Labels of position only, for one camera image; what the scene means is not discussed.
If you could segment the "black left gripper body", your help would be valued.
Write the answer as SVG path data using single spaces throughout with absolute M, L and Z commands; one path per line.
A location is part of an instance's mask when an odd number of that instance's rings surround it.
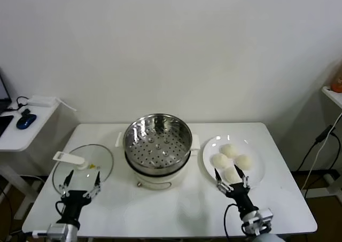
M 90 204 L 90 197 L 85 190 L 69 190 L 68 196 L 62 196 L 59 203 L 64 205 L 64 210 L 60 213 L 59 223 L 78 223 L 81 210 Z

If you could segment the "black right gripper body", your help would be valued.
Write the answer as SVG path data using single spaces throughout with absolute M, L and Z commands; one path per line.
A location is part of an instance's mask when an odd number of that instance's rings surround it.
M 240 218 L 244 218 L 247 214 L 258 210 L 259 208 L 253 205 L 248 193 L 249 188 L 245 188 L 242 184 L 232 184 L 233 190 L 226 192 L 226 197 L 233 199 L 236 202 Z

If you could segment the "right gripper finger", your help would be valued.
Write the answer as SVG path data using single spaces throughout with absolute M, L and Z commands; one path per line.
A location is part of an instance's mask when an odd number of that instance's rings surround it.
M 214 169 L 214 171 L 215 171 L 216 187 L 218 188 L 218 190 L 222 192 L 223 194 L 231 193 L 233 191 L 233 187 L 225 184 L 222 181 L 222 178 L 216 168 Z
M 234 165 L 234 167 L 235 167 L 235 169 L 237 171 L 238 176 L 242 180 L 243 187 L 249 190 L 250 189 L 249 180 L 248 180 L 249 177 L 246 176 L 244 174 L 244 172 L 237 165 Z

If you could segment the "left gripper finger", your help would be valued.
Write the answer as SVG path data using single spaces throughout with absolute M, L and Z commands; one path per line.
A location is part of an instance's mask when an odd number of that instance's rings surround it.
M 74 170 L 71 170 L 71 172 L 65 177 L 63 184 L 59 184 L 59 191 L 61 194 L 61 197 L 68 197 L 68 187 L 71 182 L 72 176 L 74 174 Z
M 100 172 L 98 172 L 93 188 L 89 192 L 85 193 L 84 197 L 88 199 L 93 199 L 96 195 L 100 193 L 100 191 L 101 191 L 101 179 L 100 179 Z

